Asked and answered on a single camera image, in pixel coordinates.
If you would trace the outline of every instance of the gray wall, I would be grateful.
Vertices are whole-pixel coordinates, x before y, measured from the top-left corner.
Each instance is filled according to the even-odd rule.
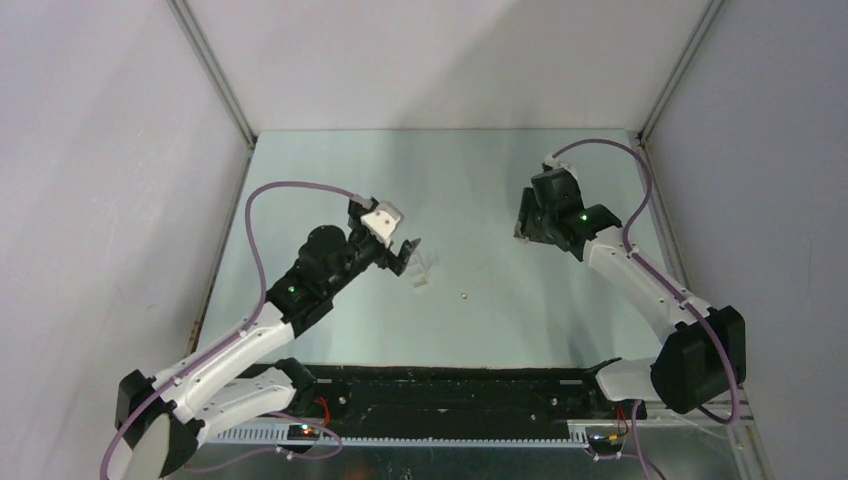
[[[95,478],[118,381],[186,351],[246,152],[163,1],[3,2],[0,84],[0,477]]]
[[[777,478],[845,478],[848,3],[729,3],[650,152],[694,287],[746,316]]]

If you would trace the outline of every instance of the white table surface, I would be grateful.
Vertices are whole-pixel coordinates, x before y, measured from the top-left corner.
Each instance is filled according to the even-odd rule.
[[[294,356],[319,364],[588,367],[656,355],[660,345],[648,324],[597,273],[554,246],[512,236],[521,190],[541,172],[545,155],[588,137],[628,144],[621,130],[263,132],[199,346],[258,299],[244,231],[247,196],[270,181],[305,180],[391,201],[406,216],[396,239],[422,239],[430,283],[416,288],[412,276],[371,268],[336,296],[323,320],[264,362]],[[640,202],[642,182],[626,153],[587,145],[566,160],[577,168],[587,206],[603,203],[623,223]],[[302,189],[257,199],[253,225],[269,286],[313,228],[347,231],[346,208],[341,196]],[[661,264],[650,212],[632,238]]]

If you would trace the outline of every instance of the metal frame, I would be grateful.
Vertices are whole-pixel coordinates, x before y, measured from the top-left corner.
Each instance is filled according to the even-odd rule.
[[[637,132],[628,132],[631,146],[643,155],[643,158],[651,167],[651,175],[653,175],[653,166],[650,161],[650,154],[646,148],[646,144],[653,134],[659,120],[662,118],[665,109],[676,93],[686,73],[692,64],[697,52],[703,45],[704,39],[711,31],[718,15],[723,11],[726,0],[710,0],[704,12],[701,14],[698,23],[686,42],[683,51],[677,59],[674,68],[669,74],[663,88],[652,106],[641,130]],[[224,232],[221,240],[221,248],[219,249],[219,262],[223,254],[223,247],[226,243],[226,238],[229,235],[230,228],[233,224],[235,213],[238,207],[238,199],[241,196],[244,187],[244,178],[250,164],[250,159],[253,155],[253,148],[256,145],[257,135],[250,127],[250,123],[238,102],[235,92],[218,63],[212,48],[210,47],[203,31],[194,16],[194,13],[189,6],[188,0],[168,0],[168,5],[172,9],[175,18],[183,29],[192,50],[197,55],[201,66],[206,71],[212,82],[215,91],[233,120],[233,123],[238,128],[245,144],[250,149],[249,155],[245,161],[244,170],[239,179],[239,189],[233,199],[233,205],[229,212],[228,228]],[[662,253],[666,267],[671,274],[677,278],[683,285],[689,286],[688,277],[684,268],[683,259],[680,255],[680,250],[677,247],[676,237],[668,216],[668,210],[663,201],[662,194],[659,188],[655,188],[655,194],[651,198],[650,208],[654,225],[659,232],[662,240]],[[210,276],[208,290],[211,295],[212,286],[217,275],[217,266]],[[195,323],[192,331],[192,339],[190,350],[193,350],[200,327],[202,326],[203,314],[205,314],[206,306],[203,312]],[[713,402],[709,408],[718,415],[727,415],[729,413],[729,405],[727,402]],[[728,441],[733,446],[734,458],[736,459],[737,468],[743,480],[755,479],[773,479],[774,475],[770,470],[766,456],[762,447],[759,434],[757,433],[754,424],[753,416],[748,408],[747,401],[743,402],[742,420],[739,424],[727,427]],[[715,424],[698,412],[692,412],[687,415],[679,415],[666,409],[662,405],[648,404],[648,418],[640,422],[643,426],[651,427],[680,427],[691,426],[695,428],[703,428],[715,426]],[[250,429],[252,423],[243,424],[242,427]],[[576,420],[569,421],[569,427],[574,427],[579,431],[585,431],[585,427],[613,427],[615,422],[612,420]]]

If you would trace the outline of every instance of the robotic arm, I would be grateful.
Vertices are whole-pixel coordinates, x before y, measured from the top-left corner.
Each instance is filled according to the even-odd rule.
[[[420,241],[404,241],[398,255],[389,250],[403,215],[390,203],[373,199],[367,208],[351,201],[348,214],[351,232],[347,238],[340,228],[328,225],[309,234],[292,268],[267,291],[266,303],[249,328],[244,328],[247,320],[242,320],[211,346],[153,377],[136,370],[121,380],[117,428],[157,389],[174,383],[124,435],[135,448],[150,425],[167,416],[169,442],[162,476],[181,467],[207,439],[228,428],[268,412],[297,413],[312,404],[315,378],[294,359],[278,362],[258,377],[235,377],[315,325],[332,310],[335,295],[372,264],[398,276],[403,273]],[[233,333],[237,340],[220,349],[221,341]],[[199,358],[204,360],[197,368],[178,376]]]
[[[662,401],[686,413],[729,388],[719,353],[690,309],[716,332],[736,382],[745,379],[745,321],[733,307],[713,308],[627,245],[621,221],[603,205],[584,207],[570,165],[549,157],[525,188],[515,236],[556,245],[621,290],[663,344],[657,358],[617,359],[595,380],[611,401]]]

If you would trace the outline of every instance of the wall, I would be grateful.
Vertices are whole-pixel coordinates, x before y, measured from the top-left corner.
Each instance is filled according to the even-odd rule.
[[[0,6],[0,465],[94,478],[184,354],[245,148],[165,2]]]
[[[641,128],[707,0],[191,2],[253,128]]]
[[[729,2],[650,143],[694,287],[746,316],[779,479],[848,469],[846,46],[844,1]]]

